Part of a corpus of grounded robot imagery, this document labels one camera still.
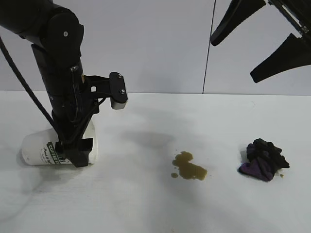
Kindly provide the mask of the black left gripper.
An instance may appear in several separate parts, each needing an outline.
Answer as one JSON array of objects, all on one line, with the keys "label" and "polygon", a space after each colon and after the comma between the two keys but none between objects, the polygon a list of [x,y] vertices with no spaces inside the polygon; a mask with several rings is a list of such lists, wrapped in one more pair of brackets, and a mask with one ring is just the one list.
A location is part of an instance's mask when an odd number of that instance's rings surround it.
[{"label": "black left gripper", "polygon": [[50,102],[52,118],[62,142],[55,144],[57,154],[68,159],[75,167],[88,166],[94,140],[82,138],[91,117],[99,113],[100,102],[90,92],[50,92]]}]

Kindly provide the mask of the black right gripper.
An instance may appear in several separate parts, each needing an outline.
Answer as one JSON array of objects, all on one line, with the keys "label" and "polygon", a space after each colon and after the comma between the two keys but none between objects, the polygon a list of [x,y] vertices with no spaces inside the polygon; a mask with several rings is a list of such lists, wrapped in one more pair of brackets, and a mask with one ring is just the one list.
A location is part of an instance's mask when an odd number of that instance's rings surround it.
[{"label": "black right gripper", "polygon": [[[289,8],[280,0],[268,0],[301,34],[306,34],[306,27]],[[252,14],[265,6],[264,0],[232,0],[224,17],[210,37],[213,46],[217,46]],[[284,71],[309,66],[311,64],[311,41],[305,37],[296,37],[292,33],[267,59],[254,68],[250,75],[255,83]]]}]

